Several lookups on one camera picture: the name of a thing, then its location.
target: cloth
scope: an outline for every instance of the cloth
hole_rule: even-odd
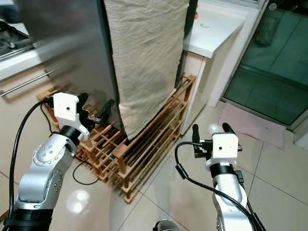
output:
[[[119,90],[129,139],[174,92],[189,0],[105,0]]]
[[[219,123],[228,123],[234,131],[284,149],[285,126],[270,122],[229,103],[224,107]]]

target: pink mat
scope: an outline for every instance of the pink mat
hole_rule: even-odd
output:
[[[219,119],[220,124],[223,122],[230,124],[234,131],[284,149],[285,126],[262,119],[229,103],[226,103]]]

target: glass door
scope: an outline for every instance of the glass door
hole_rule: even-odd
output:
[[[271,0],[224,98],[291,125],[308,108],[308,0]]]

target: drawer handle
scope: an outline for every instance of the drawer handle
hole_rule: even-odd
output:
[[[7,91],[2,91],[2,90],[0,90],[0,96],[3,97],[3,96],[5,96],[5,95],[7,95],[7,94],[9,94],[9,93],[11,93],[11,92],[17,90],[17,89],[20,89],[20,88],[22,88],[22,87],[28,85],[29,83],[33,83],[34,81],[39,80],[40,78],[43,78],[43,77],[49,75],[49,74],[52,73],[52,72],[54,72],[54,71],[46,72],[45,74],[42,74],[42,75],[40,75],[40,76],[38,76],[38,77],[35,77],[35,78],[33,78],[33,79],[31,79],[31,80],[25,82],[25,83],[22,83],[22,84],[20,84],[20,85],[14,87],[14,88],[12,88],[12,89],[9,89],[9,90],[7,90]]]

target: refrigerator door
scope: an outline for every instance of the refrigerator door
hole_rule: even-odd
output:
[[[103,0],[15,0],[46,70],[61,91],[87,92],[86,107],[123,130],[111,41]]]

